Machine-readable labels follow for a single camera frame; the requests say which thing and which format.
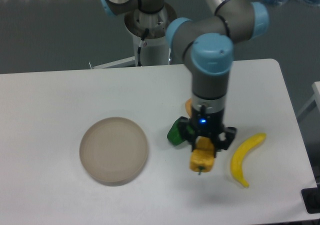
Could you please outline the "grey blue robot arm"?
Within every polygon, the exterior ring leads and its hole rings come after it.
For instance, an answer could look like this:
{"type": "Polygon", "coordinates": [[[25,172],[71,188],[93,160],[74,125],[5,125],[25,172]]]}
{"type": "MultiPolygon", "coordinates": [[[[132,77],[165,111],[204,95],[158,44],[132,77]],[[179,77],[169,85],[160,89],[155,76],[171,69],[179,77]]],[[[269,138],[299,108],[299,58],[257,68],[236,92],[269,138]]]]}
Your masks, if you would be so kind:
{"type": "Polygon", "coordinates": [[[191,117],[180,117],[167,139],[174,146],[208,138],[212,154],[227,150],[237,129],[223,124],[234,45],[263,35],[269,27],[267,8],[248,0],[205,0],[212,16],[201,21],[170,18],[165,0],[100,0],[105,12],[124,14],[128,31],[138,38],[135,64],[154,64],[156,51],[147,52],[147,41],[165,38],[191,73],[191,117]]]}

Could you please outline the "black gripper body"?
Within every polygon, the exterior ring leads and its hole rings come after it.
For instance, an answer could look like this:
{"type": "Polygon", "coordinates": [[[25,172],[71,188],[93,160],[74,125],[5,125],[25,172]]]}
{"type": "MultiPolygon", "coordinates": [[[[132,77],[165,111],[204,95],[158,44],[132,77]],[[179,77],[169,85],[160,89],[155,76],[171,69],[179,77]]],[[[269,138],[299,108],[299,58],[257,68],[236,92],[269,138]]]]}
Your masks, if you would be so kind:
{"type": "Polygon", "coordinates": [[[209,113],[206,109],[194,108],[191,105],[190,127],[193,130],[192,141],[195,142],[198,137],[218,141],[219,135],[224,132],[223,117],[225,109],[209,113]]]}

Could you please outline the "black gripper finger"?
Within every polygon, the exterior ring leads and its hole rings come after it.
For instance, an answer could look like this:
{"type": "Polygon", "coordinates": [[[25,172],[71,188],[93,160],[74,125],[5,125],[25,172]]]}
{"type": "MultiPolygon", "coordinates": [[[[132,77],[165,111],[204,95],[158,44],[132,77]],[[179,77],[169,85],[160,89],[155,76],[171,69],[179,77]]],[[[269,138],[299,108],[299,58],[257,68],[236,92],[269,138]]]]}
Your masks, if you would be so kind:
{"type": "Polygon", "coordinates": [[[215,158],[217,157],[217,153],[220,152],[221,150],[227,151],[229,149],[230,145],[232,144],[232,142],[236,137],[236,134],[237,134],[237,129],[235,127],[223,126],[222,130],[219,133],[214,134],[211,137],[211,142],[214,146],[213,156],[215,158]]]}
{"type": "Polygon", "coordinates": [[[196,149],[196,140],[198,136],[191,125],[191,119],[187,117],[180,117],[178,119],[177,128],[180,137],[183,141],[187,141],[191,145],[191,152],[193,152],[196,149]]]}

